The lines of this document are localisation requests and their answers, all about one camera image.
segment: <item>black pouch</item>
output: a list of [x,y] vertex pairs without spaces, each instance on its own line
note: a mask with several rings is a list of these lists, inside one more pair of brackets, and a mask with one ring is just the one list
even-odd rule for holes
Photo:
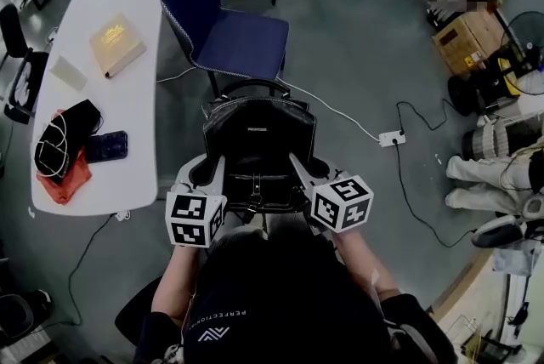
[[70,170],[88,137],[93,132],[100,119],[100,112],[89,100],[84,100],[68,110],[62,116],[56,116],[40,138],[34,151],[34,163],[43,175],[56,173],[64,161],[59,174],[49,177],[55,184],[60,184]]

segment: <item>logo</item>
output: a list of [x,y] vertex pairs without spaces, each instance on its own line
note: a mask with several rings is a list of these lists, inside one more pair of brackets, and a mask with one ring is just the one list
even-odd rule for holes
[[213,215],[212,220],[210,220],[210,241],[213,240],[220,226],[223,224],[223,220],[221,220],[222,209],[223,209],[223,205],[219,204],[219,208],[216,210],[215,214]]
[[173,239],[178,244],[206,245],[206,235],[202,225],[171,223]]
[[351,201],[356,197],[368,195],[368,192],[363,189],[354,179],[346,179],[339,183],[331,184],[331,188],[344,200]]
[[210,327],[209,329],[204,331],[198,341],[219,340],[227,333],[229,329],[229,327]]
[[314,217],[334,228],[337,225],[339,212],[340,207],[337,204],[319,193],[315,195]]
[[206,198],[204,196],[178,195],[170,216],[175,219],[204,220]]
[[365,220],[369,203],[370,200],[365,199],[364,201],[348,205],[346,207],[346,213],[344,215],[342,227],[347,228],[348,226],[358,224],[359,222]]

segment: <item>concrete floor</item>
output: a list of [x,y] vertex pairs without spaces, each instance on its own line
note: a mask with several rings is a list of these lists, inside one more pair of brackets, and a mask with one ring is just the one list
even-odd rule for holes
[[[21,13],[27,39],[42,48],[51,27],[60,23],[70,0],[52,0],[41,12]],[[395,103],[408,100],[432,124],[441,121],[440,99],[447,95],[449,73],[434,48],[423,0],[223,0],[227,8],[287,20],[291,26],[284,79],[317,94],[360,121],[374,135],[400,129]],[[163,27],[158,77],[188,66],[172,32]],[[3,70],[0,86],[16,64]],[[307,99],[298,92],[299,99]],[[200,104],[212,98],[207,76],[192,71],[156,89],[156,151],[160,179],[171,179],[181,165],[204,151]],[[467,238],[453,249],[441,247],[417,223],[405,204],[397,175],[395,150],[382,149],[351,122],[309,99],[319,121],[315,153],[359,174],[374,190],[366,240],[392,271],[401,288],[430,305],[473,255]],[[449,121],[429,132],[404,110],[406,145],[400,148],[408,196],[414,210],[453,242],[486,221],[483,213],[454,211],[444,205],[452,183],[445,164],[460,150],[462,134],[475,123],[448,111]],[[0,145],[9,122],[0,119]],[[24,289],[42,288],[54,298],[50,321],[75,317],[66,289],[67,276],[104,217],[72,218],[36,211],[32,218],[30,180],[31,127],[14,126],[6,174],[0,179],[0,231],[10,267]],[[49,330],[65,353],[78,357],[105,354],[129,360],[133,346],[113,321],[123,305],[164,270],[172,251],[163,223],[163,202],[132,211],[128,222],[112,221],[96,238],[74,277],[81,327]]]

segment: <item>white cable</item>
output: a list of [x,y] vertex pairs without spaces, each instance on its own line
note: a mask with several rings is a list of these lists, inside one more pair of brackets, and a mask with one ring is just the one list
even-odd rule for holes
[[170,80],[175,80],[177,78],[180,78],[181,76],[185,75],[187,72],[192,71],[193,69],[196,69],[194,66],[192,68],[186,69],[181,74],[177,75],[176,77],[170,77],[170,78],[164,78],[163,80],[157,80],[156,83],[159,82],[169,82]]
[[368,131],[366,131],[360,123],[358,123],[357,121],[355,121],[352,117],[349,117],[348,115],[346,115],[345,113],[342,113],[341,111],[338,111],[338,110],[335,110],[333,109],[330,105],[328,105],[324,100],[322,100],[321,98],[318,98],[317,96],[315,96],[314,94],[311,94],[310,92],[307,92],[306,90],[304,90],[303,88],[298,88],[297,86],[293,86],[292,84],[289,84],[288,82],[284,82],[281,78],[276,78],[277,80],[283,82],[286,86],[289,86],[290,88],[295,88],[296,90],[300,90],[301,92],[311,96],[312,98],[314,98],[315,100],[318,100],[322,105],[324,105],[326,108],[328,108],[329,110],[332,110],[334,111],[335,113],[337,113],[338,115],[340,116],[343,116],[345,117],[346,119],[349,119],[351,122],[353,122],[355,125],[357,125],[357,127],[359,127],[360,129],[363,130],[363,132],[370,138],[372,138],[373,140],[375,140],[376,142],[380,143],[380,140],[377,139],[376,137],[374,137],[372,134],[370,134]]
[[[63,124],[64,124],[64,126],[65,126],[65,131],[63,132],[62,129],[61,129],[58,125],[55,125],[55,124],[53,123],[53,119],[51,119],[51,121],[49,122],[48,127],[49,127],[49,126],[55,127],[55,128],[57,128],[57,129],[60,131],[60,133],[62,134],[62,140],[59,142],[58,145],[56,145],[56,147],[59,148],[59,146],[61,146],[63,143],[65,144],[64,158],[63,158],[63,160],[62,160],[62,164],[60,165],[59,170],[57,170],[56,172],[53,172],[53,173],[50,173],[50,174],[47,174],[47,175],[46,175],[46,174],[42,173],[42,172],[37,168],[37,165],[36,165],[36,154],[34,155],[34,157],[32,158],[32,161],[31,161],[32,167],[33,167],[34,170],[36,171],[36,175],[39,175],[39,176],[45,177],[45,178],[54,177],[54,176],[56,176],[56,175],[59,175],[59,173],[64,169],[65,164],[66,164],[66,158],[68,157],[68,142],[67,142],[67,140],[66,140],[66,129],[67,129],[67,128],[66,128],[66,120],[65,120],[65,117],[63,117],[61,113],[58,113],[58,114],[54,115],[53,118],[55,118],[56,116],[59,116],[60,119],[62,120],[62,122],[63,122]],[[38,142],[36,142],[36,148],[37,148],[37,146],[40,145],[40,144],[42,145],[42,148],[43,148],[43,143],[44,143],[44,142],[42,142],[41,140],[38,141]]]

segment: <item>black chair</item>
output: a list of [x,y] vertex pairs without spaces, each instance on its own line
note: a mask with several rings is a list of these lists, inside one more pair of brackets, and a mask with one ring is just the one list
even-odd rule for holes
[[0,296],[0,348],[16,343],[46,321],[51,299],[41,290]]
[[[34,116],[34,104],[42,85],[45,65],[48,62],[48,53],[34,51],[26,44],[25,35],[20,27],[19,13],[13,4],[8,4],[0,10],[0,30],[3,40],[6,44],[6,54],[0,64],[0,71],[8,57],[14,59],[23,59],[15,76],[13,87],[8,91],[8,103],[4,106],[3,112],[14,122],[28,124],[30,118]],[[15,87],[19,81],[26,64],[31,66],[31,73],[28,79],[29,96],[25,105],[20,105],[15,100]]]

